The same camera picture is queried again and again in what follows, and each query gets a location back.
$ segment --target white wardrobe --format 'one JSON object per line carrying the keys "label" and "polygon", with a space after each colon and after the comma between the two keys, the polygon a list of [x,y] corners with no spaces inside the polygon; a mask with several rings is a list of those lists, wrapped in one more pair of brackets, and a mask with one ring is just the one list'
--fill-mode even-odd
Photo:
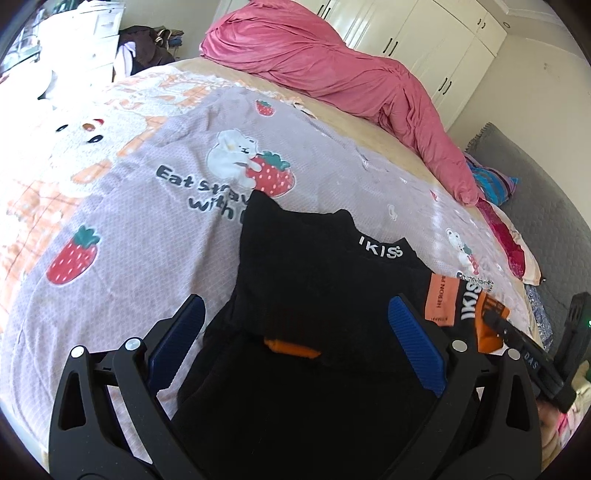
{"label": "white wardrobe", "polygon": [[[431,96],[449,129],[505,40],[478,0],[297,0],[349,48],[400,61]],[[227,11],[244,0],[233,0]]]}

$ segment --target pink blanket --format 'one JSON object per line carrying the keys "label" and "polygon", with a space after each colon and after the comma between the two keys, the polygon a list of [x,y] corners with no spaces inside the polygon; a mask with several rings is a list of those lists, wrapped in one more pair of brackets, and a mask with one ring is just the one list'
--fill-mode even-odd
{"label": "pink blanket", "polygon": [[394,135],[460,203],[481,196],[422,84],[398,61],[347,48],[320,17],[290,0],[251,0],[213,24],[202,56],[322,100]]}

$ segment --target pink clothing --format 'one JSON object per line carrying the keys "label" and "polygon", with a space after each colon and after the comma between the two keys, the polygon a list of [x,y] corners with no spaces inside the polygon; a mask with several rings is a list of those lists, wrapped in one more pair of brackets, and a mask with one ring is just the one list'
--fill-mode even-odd
{"label": "pink clothing", "polygon": [[428,93],[400,62],[347,48],[320,17],[289,0],[251,0],[213,24],[202,56],[360,116],[394,135],[460,203],[482,193]]}

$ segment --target cartoon eye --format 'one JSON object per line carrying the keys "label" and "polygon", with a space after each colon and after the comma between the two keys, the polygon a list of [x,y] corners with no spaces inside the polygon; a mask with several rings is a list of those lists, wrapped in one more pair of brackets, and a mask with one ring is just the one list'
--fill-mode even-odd
{"label": "cartoon eye", "polygon": [[103,136],[102,135],[95,135],[94,137],[92,137],[87,143],[98,143],[101,140],[103,140]]}

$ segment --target black handle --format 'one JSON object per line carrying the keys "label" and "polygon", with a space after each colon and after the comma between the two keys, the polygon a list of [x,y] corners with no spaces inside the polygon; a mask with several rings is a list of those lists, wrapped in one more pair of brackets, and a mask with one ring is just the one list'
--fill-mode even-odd
{"label": "black handle", "polygon": [[392,40],[393,40],[393,38],[390,38],[390,41],[388,42],[388,45],[386,45],[386,48],[382,51],[382,53],[386,53],[386,50],[388,49],[388,47],[392,43]]}
{"label": "black handle", "polygon": [[390,53],[388,53],[388,57],[391,57],[392,56],[392,53],[394,53],[394,50],[396,50],[396,47],[398,47],[398,41],[396,41],[396,43],[392,47],[392,51]]}

